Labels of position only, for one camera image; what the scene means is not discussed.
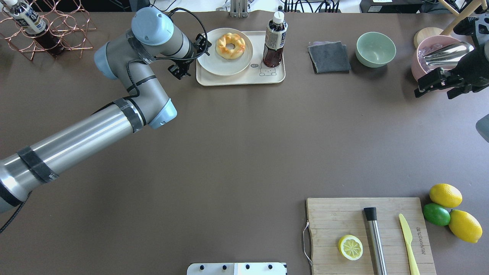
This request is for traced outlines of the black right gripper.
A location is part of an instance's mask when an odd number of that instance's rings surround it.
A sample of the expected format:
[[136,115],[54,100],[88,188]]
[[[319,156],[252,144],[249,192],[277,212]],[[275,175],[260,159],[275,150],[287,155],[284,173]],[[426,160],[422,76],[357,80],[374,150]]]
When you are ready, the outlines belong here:
[[471,36],[475,48],[463,56],[455,68],[446,70],[435,68],[418,80],[414,95],[418,99],[427,92],[445,90],[449,99],[469,92],[477,93],[488,87],[488,25],[487,15],[467,17],[453,28],[458,35]]

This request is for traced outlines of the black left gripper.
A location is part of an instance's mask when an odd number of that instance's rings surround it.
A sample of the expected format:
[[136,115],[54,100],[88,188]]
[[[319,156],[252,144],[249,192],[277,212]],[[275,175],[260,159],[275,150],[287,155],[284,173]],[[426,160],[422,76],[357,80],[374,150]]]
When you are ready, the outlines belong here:
[[196,41],[190,42],[189,50],[182,58],[186,60],[169,66],[169,73],[171,73],[171,75],[176,77],[178,80],[182,80],[182,78],[185,76],[191,76],[189,73],[190,64],[201,54],[209,54],[208,51],[211,46],[212,43],[206,38],[206,36],[203,34],[198,34],[196,36]]

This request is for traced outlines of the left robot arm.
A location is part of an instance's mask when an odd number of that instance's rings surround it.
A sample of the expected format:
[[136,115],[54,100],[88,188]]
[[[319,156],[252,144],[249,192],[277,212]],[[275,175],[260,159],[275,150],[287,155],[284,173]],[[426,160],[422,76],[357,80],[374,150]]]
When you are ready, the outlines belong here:
[[175,12],[165,14],[153,6],[138,10],[130,28],[94,54],[101,73],[119,80],[128,96],[1,161],[2,213],[20,209],[35,188],[145,125],[157,129],[177,116],[150,64],[171,60],[169,72],[181,79],[194,60],[208,54],[210,42],[206,29],[190,40],[173,22]]

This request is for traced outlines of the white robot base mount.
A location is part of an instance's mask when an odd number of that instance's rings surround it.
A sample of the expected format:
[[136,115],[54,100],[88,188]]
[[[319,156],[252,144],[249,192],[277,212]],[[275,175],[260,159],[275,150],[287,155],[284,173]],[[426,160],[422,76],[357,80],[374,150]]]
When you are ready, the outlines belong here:
[[281,262],[228,262],[193,263],[187,275],[287,275],[286,263]]

